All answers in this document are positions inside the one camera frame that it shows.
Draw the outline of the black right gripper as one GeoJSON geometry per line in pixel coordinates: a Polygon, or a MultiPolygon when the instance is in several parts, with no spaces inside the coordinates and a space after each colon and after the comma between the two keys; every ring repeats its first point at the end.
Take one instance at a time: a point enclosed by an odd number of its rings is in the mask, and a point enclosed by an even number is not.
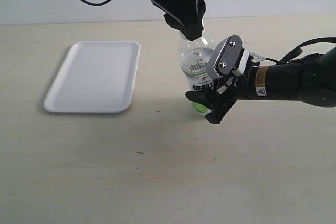
{"type": "Polygon", "coordinates": [[[228,78],[212,81],[211,87],[205,90],[192,90],[185,93],[191,101],[209,109],[206,119],[211,124],[220,124],[224,116],[230,111],[238,100],[255,98],[256,68],[249,68],[239,77],[232,74],[228,78]]]}

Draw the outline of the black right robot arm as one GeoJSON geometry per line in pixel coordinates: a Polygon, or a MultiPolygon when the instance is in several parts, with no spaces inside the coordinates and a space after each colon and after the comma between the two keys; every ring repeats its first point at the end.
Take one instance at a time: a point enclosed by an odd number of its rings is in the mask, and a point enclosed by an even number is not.
{"type": "Polygon", "coordinates": [[[252,67],[248,78],[219,93],[222,80],[213,88],[188,91],[186,97],[210,110],[209,123],[220,124],[238,100],[301,101],[322,108],[335,107],[335,49],[314,53],[290,63],[252,67]]]}

